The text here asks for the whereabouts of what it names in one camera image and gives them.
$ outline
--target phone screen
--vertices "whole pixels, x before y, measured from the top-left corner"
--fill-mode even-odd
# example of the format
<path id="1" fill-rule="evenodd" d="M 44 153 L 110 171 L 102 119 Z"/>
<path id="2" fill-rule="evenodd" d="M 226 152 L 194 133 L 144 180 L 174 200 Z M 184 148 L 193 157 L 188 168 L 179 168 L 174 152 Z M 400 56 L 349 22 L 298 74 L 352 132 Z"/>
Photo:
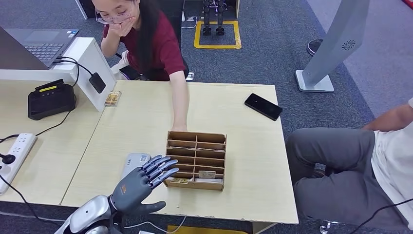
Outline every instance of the phone screen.
<path id="1" fill-rule="evenodd" d="M 139 74 L 135 69 L 133 69 L 130 65 L 119 69 L 119 71 L 126 76 L 129 80 L 136 80 L 138 79 L 141 74 Z"/>
<path id="2" fill-rule="evenodd" d="M 272 120 L 277 120 L 282 112 L 282 108 L 276 104 L 265 100 L 264 98 L 251 94 L 246 100 L 245 105 L 254 109 L 255 111 L 267 116 Z"/>

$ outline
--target gray robotic hand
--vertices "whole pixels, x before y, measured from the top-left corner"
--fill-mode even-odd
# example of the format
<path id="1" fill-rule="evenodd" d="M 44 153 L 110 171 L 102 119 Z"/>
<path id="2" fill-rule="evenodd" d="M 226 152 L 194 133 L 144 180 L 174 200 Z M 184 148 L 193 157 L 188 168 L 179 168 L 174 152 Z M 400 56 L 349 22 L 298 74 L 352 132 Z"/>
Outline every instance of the gray robotic hand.
<path id="1" fill-rule="evenodd" d="M 177 160 L 158 155 L 135 168 L 115 187 L 110 196 L 98 195 L 71 214 L 55 234 L 121 234 L 114 219 L 123 215 L 145 215 L 166 206 L 164 201 L 142 204 L 152 190 L 178 172 Z"/>

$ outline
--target glasses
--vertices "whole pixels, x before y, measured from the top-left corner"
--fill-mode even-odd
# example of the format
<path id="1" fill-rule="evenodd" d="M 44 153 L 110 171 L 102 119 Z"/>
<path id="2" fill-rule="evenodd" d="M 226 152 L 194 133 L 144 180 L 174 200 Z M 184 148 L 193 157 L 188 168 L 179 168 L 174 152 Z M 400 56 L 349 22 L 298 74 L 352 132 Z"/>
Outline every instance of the glasses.
<path id="1" fill-rule="evenodd" d="M 113 24 L 113 23 L 121 24 L 121 23 L 123 23 L 124 21 L 126 21 L 127 19 L 129 19 L 131 17 L 132 4 L 133 4 L 133 1 L 131 1 L 131 7 L 129 8 L 129 14 L 119 14 L 115 17 L 102 17 L 102 16 L 100 16 L 100 18 L 98 18 L 98 16 L 97 16 L 98 13 L 97 13 L 97 11 L 95 11 L 94 13 L 95 13 L 96 21 L 99 22 L 99 23 L 102 23 L 102 24 Z"/>

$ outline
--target red shirt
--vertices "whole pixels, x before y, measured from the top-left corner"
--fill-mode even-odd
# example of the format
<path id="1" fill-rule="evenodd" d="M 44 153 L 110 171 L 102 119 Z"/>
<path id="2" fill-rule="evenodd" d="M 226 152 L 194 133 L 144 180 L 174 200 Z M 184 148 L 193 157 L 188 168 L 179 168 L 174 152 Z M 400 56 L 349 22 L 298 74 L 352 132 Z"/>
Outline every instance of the red shirt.
<path id="1" fill-rule="evenodd" d="M 105 25 L 104 38 L 108 34 L 108 30 L 109 26 Z M 134 55 L 138 35 L 139 31 L 132 28 L 125 37 L 120 38 L 120 41 L 125 44 L 129 51 L 127 59 L 131 67 L 142 73 L 139 68 L 139 58 Z M 168 81 L 170 74 L 186 69 L 175 31 L 163 12 L 159 12 L 158 25 L 152 38 L 152 53 L 151 68 L 163 69 L 164 72 L 160 72 L 154 78 L 151 77 L 151 80 Z"/>

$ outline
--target knee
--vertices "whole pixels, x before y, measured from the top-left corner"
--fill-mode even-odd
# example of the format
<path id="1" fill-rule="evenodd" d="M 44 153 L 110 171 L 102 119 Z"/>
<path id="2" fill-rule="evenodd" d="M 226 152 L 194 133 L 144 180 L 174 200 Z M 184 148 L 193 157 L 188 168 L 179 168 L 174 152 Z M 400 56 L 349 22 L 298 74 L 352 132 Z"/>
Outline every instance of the knee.
<path id="1" fill-rule="evenodd" d="M 287 150 L 303 145 L 311 139 L 311 128 L 302 128 L 293 132 L 287 140 Z"/>

